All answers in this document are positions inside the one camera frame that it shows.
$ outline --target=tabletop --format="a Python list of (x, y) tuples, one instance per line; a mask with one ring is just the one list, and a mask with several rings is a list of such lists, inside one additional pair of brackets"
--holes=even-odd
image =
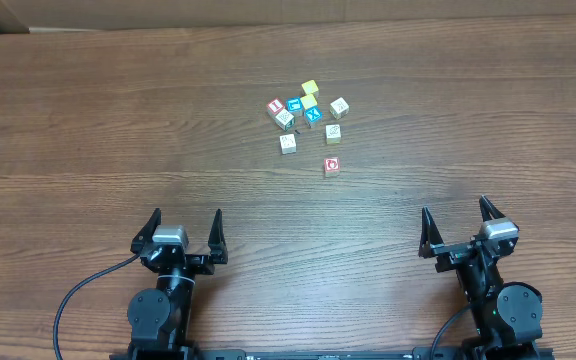
[[(281, 155), (265, 104), (311, 79), (325, 118), (297, 118)], [(0, 359), (54, 358), (66, 292), (128, 258), (156, 207), (194, 251), (223, 210), (230, 262), (195, 287), (203, 348), (428, 346), (465, 299), (417, 256), (421, 208), (463, 242), (481, 194), (521, 228), (499, 269), (542, 292), (538, 344), (576, 358), (576, 16), (2, 35)], [(124, 350), (155, 278), (133, 263), (80, 290), (64, 357)], [(444, 343), (474, 334), (466, 316)]]

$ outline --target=pile of blocks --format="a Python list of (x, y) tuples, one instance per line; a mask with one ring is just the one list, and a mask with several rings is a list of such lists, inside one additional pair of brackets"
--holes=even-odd
[[(279, 98), (273, 99), (266, 105), (268, 115), (275, 120), (275, 123), (284, 131), (295, 126), (295, 117), (303, 116), (309, 128), (314, 128), (320, 122), (324, 114), (317, 105), (319, 99), (319, 87), (314, 80), (301, 84), (301, 97), (294, 97), (286, 100), (286, 104)], [(330, 104), (330, 113), (339, 120), (348, 114), (350, 107), (344, 98), (339, 98)], [(294, 134), (282, 135), (279, 137), (282, 154), (292, 154), (297, 152), (297, 141)], [(339, 124), (326, 125), (326, 144), (341, 143), (341, 126)], [(341, 170), (339, 158), (324, 159), (324, 174), (326, 177), (337, 176)]]

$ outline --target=wall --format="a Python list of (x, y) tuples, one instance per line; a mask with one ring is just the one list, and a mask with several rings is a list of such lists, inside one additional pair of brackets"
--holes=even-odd
[(0, 12), (19, 32), (576, 14), (576, 0), (0, 0)]

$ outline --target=blue cube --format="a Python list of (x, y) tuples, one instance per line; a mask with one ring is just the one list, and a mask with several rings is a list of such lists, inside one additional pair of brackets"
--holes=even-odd
[(286, 110), (293, 116), (304, 116), (304, 106), (298, 97), (286, 100)]
[(319, 110), (319, 106), (311, 107), (310, 109), (306, 110), (304, 115), (306, 116), (306, 122), (310, 127), (315, 126), (315, 124), (324, 117), (324, 114), (321, 112), (321, 110)]

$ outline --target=cube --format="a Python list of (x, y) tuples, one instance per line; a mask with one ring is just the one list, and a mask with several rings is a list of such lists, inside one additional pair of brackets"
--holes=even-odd
[(299, 98), (286, 100), (286, 109), (293, 116), (304, 116), (304, 106), (301, 104)]
[(293, 125), (295, 125), (295, 117), (292, 116), (288, 110), (283, 109), (277, 116), (275, 116), (275, 122), (284, 131), (288, 131)]
[(281, 103), (281, 100), (279, 100), (279, 98), (275, 98), (273, 101), (269, 102), (268, 105), (266, 105), (266, 110), (268, 110), (268, 115), (270, 115), (273, 119), (284, 108), (285, 108), (284, 104)]
[(321, 112), (321, 110), (319, 110), (318, 106), (311, 107), (310, 109), (306, 110), (304, 115), (306, 116), (306, 123), (311, 128), (314, 127), (315, 124), (324, 117), (324, 114)]
[(326, 144), (339, 144), (341, 142), (341, 127), (326, 125)]
[(341, 164), (339, 163), (339, 158), (324, 159), (325, 177), (339, 176), (340, 171), (341, 171)]
[(279, 143), (281, 144), (281, 153), (283, 155), (297, 152), (295, 134), (281, 135), (279, 137)]
[(317, 99), (313, 96), (313, 94), (308, 94), (301, 99), (301, 105), (303, 105), (304, 110), (308, 110), (313, 106), (317, 106)]
[(344, 100), (344, 98), (339, 98), (330, 103), (330, 112), (332, 113), (332, 116), (334, 116), (335, 119), (337, 120), (346, 116), (346, 114), (348, 114), (349, 109), (350, 107), (348, 106), (348, 103), (346, 103), (346, 100)]
[(319, 87), (315, 80), (306, 81), (301, 84), (301, 93), (303, 95), (313, 94), (315, 98), (319, 98)]

